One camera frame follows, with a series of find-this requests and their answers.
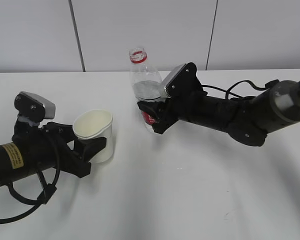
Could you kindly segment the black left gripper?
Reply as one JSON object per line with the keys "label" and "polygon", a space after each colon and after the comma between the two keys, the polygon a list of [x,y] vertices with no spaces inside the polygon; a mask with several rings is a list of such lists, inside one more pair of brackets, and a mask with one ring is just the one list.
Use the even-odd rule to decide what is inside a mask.
{"label": "black left gripper", "polygon": [[[73,141],[73,149],[68,145]],[[33,175],[37,169],[57,168],[78,178],[91,173],[91,160],[107,145],[105,137],[89,140],[76,139],[71,124],[48,122],[39,127],[17,120],[12,142],[18,147],[23,167],[16,169],[18,175]]]}

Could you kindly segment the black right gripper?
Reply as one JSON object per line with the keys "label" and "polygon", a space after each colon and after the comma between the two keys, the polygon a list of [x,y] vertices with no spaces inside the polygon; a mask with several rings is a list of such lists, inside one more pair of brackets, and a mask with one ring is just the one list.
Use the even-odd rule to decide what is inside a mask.
{"label": "black right gripper", "polygon": [[164,101],[138,101],[137,106],[144,120],[157,120],[152,129],[160,135],[178,121],[210,125],[210,96],[204,91],[193,91]]}

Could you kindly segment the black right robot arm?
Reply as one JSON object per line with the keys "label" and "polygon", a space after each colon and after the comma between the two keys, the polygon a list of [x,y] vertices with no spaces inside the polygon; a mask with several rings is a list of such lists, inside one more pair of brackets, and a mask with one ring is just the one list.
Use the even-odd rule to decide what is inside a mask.
{"label": "black right robot arm", "polygon": [[163,134],[177,121],[185,121],[227,133],[237,142],[260,147],[268,134],[300,122],[300,81],[273,80],[258,96],[224,98],[209,96],[196,76],[175,76],[167,86],[172,92],[164,101],[138,101],[150,116],[150,126]]}

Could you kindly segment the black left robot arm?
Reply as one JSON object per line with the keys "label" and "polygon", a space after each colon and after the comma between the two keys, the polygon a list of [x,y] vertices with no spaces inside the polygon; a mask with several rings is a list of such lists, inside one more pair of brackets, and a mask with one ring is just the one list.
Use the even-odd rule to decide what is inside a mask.
{"label": "black left robot arm", "polygon": [[17,121],[11,142],[0,145],[0,187],[50,168],[83,178],[106,144],[105,137],[79,139],[69,124],[51,121],[38,127]]}

